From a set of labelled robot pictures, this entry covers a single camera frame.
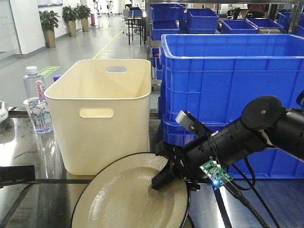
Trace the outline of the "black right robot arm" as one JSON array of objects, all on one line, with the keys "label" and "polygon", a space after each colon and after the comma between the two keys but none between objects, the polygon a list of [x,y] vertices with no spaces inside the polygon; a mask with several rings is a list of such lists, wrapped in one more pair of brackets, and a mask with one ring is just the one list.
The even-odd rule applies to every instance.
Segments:
[{"label": "black right robot arm", "polygon": [[254,152],[281,149],[299,160],[304,159],[304,109],[285,108],[272,95],[249,102],[239,118],[218,132],[191,115],[180,111],[176,122],[196,135],[184,146],[160,142],[155,154],[165,157],[165,167],[152,178],[152,188],[159,190],[178,177],[201,184],[208,174],[200,166],[209,160],[226,168]]}]

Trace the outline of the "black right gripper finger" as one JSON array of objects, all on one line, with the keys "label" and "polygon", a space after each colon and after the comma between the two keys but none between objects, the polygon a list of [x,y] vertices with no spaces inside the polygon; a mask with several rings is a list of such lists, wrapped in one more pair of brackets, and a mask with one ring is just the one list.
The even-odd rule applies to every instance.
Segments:
[{"label": "black right gripper finger", "polygon": [[175,177],[174,166],[171,161],[167,161],[163,169],[152,178],[152,188],[159,190],[174,181]]}]

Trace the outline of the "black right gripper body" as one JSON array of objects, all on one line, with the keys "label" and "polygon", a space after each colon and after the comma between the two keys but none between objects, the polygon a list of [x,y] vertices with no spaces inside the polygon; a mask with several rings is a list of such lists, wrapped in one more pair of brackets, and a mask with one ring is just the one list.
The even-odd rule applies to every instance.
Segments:
[{"label": "black right gripper body", "polygon": [[186,160],[182,147],[160,141],[154,146],[154,153],[156,156],[161,156],[171,161],[174,166],[174,173],[177,178],[187,183],[190,191],[200,190],[198,180],[194,174],[191,173],[186,165]]}]

